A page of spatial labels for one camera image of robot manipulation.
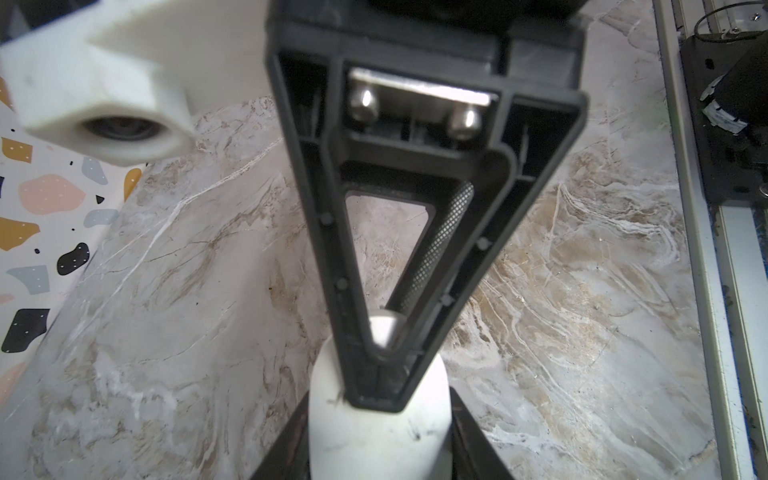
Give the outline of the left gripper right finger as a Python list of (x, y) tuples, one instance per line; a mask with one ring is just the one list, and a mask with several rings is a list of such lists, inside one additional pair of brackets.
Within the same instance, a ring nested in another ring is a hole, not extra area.
[(514, 480), (458, 392), (449, 388), (453, 480)]

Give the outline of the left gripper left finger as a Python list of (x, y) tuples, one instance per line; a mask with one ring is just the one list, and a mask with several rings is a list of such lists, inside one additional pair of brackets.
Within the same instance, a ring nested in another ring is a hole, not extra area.
[(306, 393), (270, 447), (251, 480), (307, 480), (309, 457), (309, 394)]

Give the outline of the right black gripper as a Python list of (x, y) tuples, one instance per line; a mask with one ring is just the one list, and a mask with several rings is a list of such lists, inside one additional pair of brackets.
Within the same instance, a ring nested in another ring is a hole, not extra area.
[(272, 1), (269, 48), (326, 48), (335, 38), (408, 48), (502, 48), (520, 39), (582, 48), (582, 1)]

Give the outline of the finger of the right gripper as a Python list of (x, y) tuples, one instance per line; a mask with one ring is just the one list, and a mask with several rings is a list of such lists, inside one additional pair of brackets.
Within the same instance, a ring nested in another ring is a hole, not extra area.
[(386, 303), (388, 310), (409, 315), (474, 195), (468, 181), (448, 182), (426, 203), (428, 221)]
[[(464, 305), (581, 133), (585, 44), (408, 48), (335, 38), (269, 48), (265, 63), (355, 407), (409, 403)], [(423, 206), (448, 182), (474, 195), (430, 280), (379, 344), (346, 201)]]

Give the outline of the white charging case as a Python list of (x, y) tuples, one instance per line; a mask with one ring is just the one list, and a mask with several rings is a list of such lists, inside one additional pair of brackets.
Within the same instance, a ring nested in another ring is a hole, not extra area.
[(332, 339), (313, 366), (308, 401), (313, 479), (450, 479), (452, 412), (447, 372), (433, 359), (403, 411), (353, 407), (343, 396)]

